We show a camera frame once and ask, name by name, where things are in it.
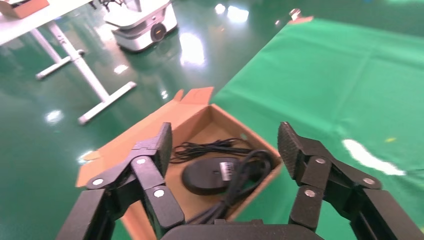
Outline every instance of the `cardboard box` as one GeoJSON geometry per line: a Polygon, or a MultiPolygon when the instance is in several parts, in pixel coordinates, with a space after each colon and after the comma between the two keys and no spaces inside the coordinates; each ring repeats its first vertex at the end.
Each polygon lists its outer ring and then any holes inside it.
{"type": "Polygon", "coordinates": [[[49,5],[47,0],[28,0],[16,6],[16,0],[0,0],[0,12],[4,15],[23,19],[49,5]]]}
{"type": "MultiPolygon", "coordinates": [[[[76,182],[77,187],[84,186],[88,180],[123,161],[134,144],[138,141],[154,137],[164,122],[171,123],[172,145],[178,146],[182,142],[210,143],[218,139],[238,137],[246,139],[255,149],[268,150],[274,158],[274,170],[259,185],[259,187],[239,206],[234,207],[227,218],[233,220],[248,205],[253,198],[278,174],[282,167],[279,153],[255,132],[237,121],[227,112],[212,104],[209,105],[213,88],[199,88],[190,90],[183,98],[180,90],[173,100],[153,112],[145,119],[136,123],[127,131],[84,157],[91,161],[81,166],[76,182]]],[[[223,156],[218,153],[208,153],[200,159],[223,156]]],[[[172,191],[175,199],[184,212],[185,219],[216,204],[221,195],[200,196],[189,192],[182,184],[181,173],[186,165],[195,160],[182,164],[169,164],[166,172],[166,185],[172,191]]],[[[121,218],[130,236],[134,240],[154,240],[155,234],[140,202],[132,204],[121,218]]]]}

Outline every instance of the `green cloth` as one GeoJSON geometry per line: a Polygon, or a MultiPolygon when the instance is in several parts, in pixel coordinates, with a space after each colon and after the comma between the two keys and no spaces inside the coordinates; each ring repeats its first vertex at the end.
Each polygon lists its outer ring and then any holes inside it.
{"type": "MultiPolygon", "coordinates": [[[[423,91],[424,39],[315,19],[285,26],[212,101],[275,147],[278,126],[288,121],[338,160],[378,178],[422,228],[423,91]],[[343,140],[355,140],[405,175],[361,164],[343,140]]],[[[287,223],[297,189],[283,169],[238,220],[287,223]]],[[[317,234],[356,239],[327,202],[317,234]]]]}

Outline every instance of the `green floor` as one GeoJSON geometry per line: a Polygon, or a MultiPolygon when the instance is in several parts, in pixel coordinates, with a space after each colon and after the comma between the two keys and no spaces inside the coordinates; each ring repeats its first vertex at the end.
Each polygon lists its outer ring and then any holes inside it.
{"type": "MultiPolygon", "coordinates": [[[[0,239],[54,239],[80,191],[74,188],[80,156],[179,89],[215,86],[218,91],[279,32],[293,8],[322,19],[424,36],[424,4],[417,1],[175,0],[179,29],[144,53],[127,54],[105,26],[105,11],[83,6],[57,20],[61,29],[86,51],[85,60],[109,92],[128,81],[138,84],[86,126],[77,118],[98,99],[74,66],[40,82],[35,74],[52,61],[31,35],[0,46],[0,239]],[[247,20],[245,11],[217,14],[218,4],[248,11],[247,20]]],[[[128,238],[120,223],[114,238],[128,238]]]]}

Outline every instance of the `black charger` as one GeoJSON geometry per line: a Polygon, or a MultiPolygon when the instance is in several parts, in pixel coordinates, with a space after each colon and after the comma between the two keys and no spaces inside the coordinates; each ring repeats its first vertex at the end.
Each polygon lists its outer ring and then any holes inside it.
{"type": "Polygon", "coordinates": [[[197,195],[225,193],[221,201],[200,212],[186,223],[213,224],[215,219],[224,219],[232,206],[247,198],[268,176],[275,163],[267,150],[234,147],[240,138],[216,140],[211,143],[183,142],[173,148],[171,164],[182,164],[208,153],[221,153],[244,157],[213,157],[198,160],[182,172],[184,186],[197,195]]]}
{"type": "MultiPolygon", "coordinates": [[[[197,195],[224,193],[240,166],[235,157],[212,157],[198,160],[182,171],[184,186],[197,195]]],[[[250,161],[242,172],[242,178],[256,182],[264,174],[264,164],[259,160],[250,161]]]]}

